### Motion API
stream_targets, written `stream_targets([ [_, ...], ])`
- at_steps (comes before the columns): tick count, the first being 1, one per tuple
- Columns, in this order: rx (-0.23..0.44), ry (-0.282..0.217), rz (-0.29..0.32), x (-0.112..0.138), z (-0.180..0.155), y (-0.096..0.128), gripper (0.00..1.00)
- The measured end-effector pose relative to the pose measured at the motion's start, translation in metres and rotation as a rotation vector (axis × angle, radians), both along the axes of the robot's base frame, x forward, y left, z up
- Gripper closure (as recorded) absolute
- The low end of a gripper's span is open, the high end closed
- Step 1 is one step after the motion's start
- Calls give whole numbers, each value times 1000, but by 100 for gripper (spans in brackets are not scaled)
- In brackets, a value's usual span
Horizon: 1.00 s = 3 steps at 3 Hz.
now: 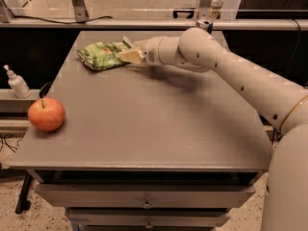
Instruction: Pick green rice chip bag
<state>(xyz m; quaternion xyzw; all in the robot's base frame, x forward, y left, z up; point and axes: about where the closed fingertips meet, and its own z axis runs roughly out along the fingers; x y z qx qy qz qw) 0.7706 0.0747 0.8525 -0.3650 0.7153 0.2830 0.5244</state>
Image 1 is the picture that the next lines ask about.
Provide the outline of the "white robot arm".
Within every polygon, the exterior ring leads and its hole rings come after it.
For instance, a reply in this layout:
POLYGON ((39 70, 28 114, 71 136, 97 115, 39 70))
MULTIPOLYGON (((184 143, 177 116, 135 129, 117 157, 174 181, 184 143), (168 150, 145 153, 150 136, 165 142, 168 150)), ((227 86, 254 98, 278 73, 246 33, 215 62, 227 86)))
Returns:
POLYGON ((194 72, 213 70, 283 138, 269 163, 261 231, 308 229, 308 94, 288 79, 221 46, 201 28, 179 37, 136 41, 118 54, 127 63, 174 65, 194 72))

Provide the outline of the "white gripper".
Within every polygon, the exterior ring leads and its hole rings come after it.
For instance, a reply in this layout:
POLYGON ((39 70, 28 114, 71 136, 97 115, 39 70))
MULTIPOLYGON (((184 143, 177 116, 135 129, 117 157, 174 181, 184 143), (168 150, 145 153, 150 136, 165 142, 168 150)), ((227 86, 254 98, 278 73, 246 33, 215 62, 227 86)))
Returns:
POLYGON ((119 52, 118 57, 126 63, 141 64, 145 57, 145 62, 149 65, 161 65, 162 62, 159 57, 159 46, 162 37, 155 37, 144 40, 137 40, 134 45, 138 48, 123 50, 119 52))

